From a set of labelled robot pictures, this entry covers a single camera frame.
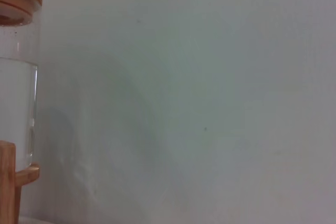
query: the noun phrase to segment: glass container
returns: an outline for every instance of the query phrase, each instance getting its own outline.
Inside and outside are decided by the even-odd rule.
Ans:
[[[42,0],[0,0],[0,140],[16,170],[32,162]]]

